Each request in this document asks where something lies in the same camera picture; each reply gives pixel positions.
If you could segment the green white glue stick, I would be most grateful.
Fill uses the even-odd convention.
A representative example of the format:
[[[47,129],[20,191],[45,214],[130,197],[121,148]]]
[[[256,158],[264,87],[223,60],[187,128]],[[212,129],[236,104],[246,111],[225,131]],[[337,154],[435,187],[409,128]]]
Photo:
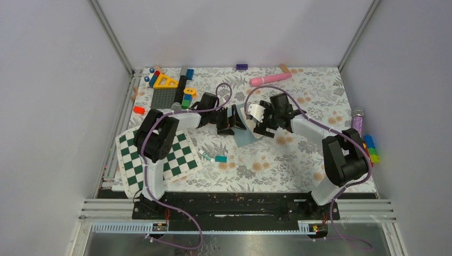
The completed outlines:
[[[206,153],[204,150],[199,150],[199,153],[201,154],[201,156],[206,159],[207,161],[213,163],[215,162],[215,159],[213,157],[211,157],[208,153]]]

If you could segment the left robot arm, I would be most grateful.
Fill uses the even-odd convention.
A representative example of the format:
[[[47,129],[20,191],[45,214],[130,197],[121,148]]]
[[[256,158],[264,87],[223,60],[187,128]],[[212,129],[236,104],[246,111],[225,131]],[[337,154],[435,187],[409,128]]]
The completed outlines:
[[[234,130],[246,130],[246,125],[238,114],[236,105],[230,108],[220,104],[219,97],[204,93],[200,101],[188,109],[164,114],[158,109],[150,109],[134,137],[134,145],[144,161],[143,197],[149,201],[145,213],[152,219],[165,214],[165,208],[178,210],[159,199],[164,195],[164,159],[172,149],[177,131],[197,129],[208,124],[216,126],[219,135],[234,135]]]

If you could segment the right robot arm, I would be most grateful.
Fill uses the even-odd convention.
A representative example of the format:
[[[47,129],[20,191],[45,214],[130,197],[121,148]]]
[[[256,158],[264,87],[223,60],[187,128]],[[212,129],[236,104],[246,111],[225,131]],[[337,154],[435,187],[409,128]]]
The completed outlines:
[[[326,176],[309,192],[302,206],[308,217],[318,220],[349,185],[369,178],[372,165],[357,130],[327,127],[308,117],[300,107],[293,107],[290,100],[286,93],[274,95],[269,101],[250,104],[246,115],[256,123],[254,133],[273,137],[273,131],[281,128],[316,142],[321,148]]]

